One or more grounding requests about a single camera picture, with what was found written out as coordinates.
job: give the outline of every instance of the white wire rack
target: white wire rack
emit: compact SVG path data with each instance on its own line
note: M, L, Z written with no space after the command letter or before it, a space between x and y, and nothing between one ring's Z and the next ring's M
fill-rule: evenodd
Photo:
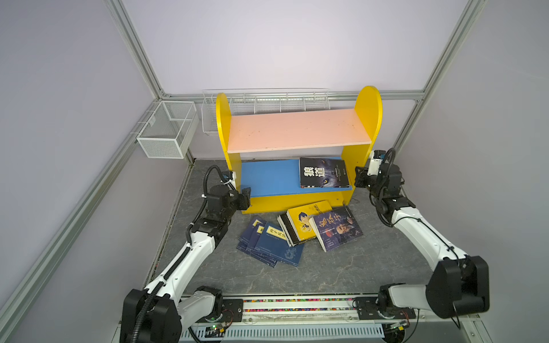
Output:
M162 100L137 141L149 158L183 159L198 126L194 102Z
M218 134L215 101L219 93L227 95L232 115L330 109L328 90L324 88L208 89L202 93L202 129L209 135Z

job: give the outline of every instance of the white mesh basket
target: white mesh basket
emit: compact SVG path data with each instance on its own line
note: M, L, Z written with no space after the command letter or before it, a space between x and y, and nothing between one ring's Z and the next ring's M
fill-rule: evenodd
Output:
M147 154L156 159L183 159L198 126L194 102L161 101L137 136Z
M203 91L202 130L217 135L215 100L226 93L232 115L329 110L327 89L210 89Z

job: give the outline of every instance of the blue shelf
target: blue shelf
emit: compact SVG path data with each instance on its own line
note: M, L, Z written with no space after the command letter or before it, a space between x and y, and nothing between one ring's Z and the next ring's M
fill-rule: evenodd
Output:
M241 189L251 187L251 197L341 192L348 188L301 188L299 160L242 163Z

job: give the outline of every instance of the yellow title label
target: yellow title label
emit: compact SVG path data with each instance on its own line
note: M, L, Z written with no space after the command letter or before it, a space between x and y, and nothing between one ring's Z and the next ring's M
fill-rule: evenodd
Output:
M272 226L269 226L269 229L267 229L267 233L270 233L273 236L280 237L280 238L286 240L286 235L282 231L276 230Z

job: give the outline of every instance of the pink shelf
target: pink shelf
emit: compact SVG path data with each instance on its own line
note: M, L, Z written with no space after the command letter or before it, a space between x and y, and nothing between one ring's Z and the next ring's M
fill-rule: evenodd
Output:
M238 115L231 118L227 152L340 147L371 142L354 109Z

